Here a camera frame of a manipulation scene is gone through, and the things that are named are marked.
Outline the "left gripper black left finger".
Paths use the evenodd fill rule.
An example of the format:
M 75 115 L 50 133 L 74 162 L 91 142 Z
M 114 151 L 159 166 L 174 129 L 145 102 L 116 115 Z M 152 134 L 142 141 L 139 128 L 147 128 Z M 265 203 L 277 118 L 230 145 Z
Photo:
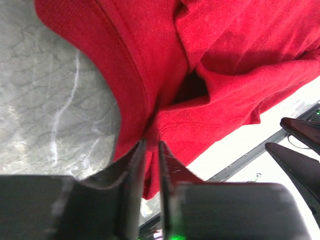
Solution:
M 3 240 L 135 240 L 146 142 L 83 180 L 70 175 L 2 175 Z

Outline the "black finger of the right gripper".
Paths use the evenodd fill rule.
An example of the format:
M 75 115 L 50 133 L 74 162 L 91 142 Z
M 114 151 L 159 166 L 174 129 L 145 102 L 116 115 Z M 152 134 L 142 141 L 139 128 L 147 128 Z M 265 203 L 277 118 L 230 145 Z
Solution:
M 288 175 L 313 215 L 320 214 L 320 162 L 277 143 L 265 150 Z
M 284 117 L 280 126 L 308 147 L 320 146 L 320 123 Z

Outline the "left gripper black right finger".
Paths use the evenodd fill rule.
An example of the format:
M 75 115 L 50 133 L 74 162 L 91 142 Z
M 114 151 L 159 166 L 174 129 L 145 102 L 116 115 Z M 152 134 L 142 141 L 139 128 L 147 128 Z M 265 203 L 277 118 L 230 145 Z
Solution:
M 309 240 L 293 195 L 278 183 L 206 182 L 159 143 L 165 240 Z

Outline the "red t shirt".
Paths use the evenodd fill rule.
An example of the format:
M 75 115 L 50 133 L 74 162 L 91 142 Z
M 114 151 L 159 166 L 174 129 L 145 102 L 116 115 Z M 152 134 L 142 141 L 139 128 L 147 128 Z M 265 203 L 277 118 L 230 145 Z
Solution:
M 120 110 L 115 158 L 147 141 L 185 165 L 320 74 L 317 0 L 37 0 L 40 20 L 85 53 Z

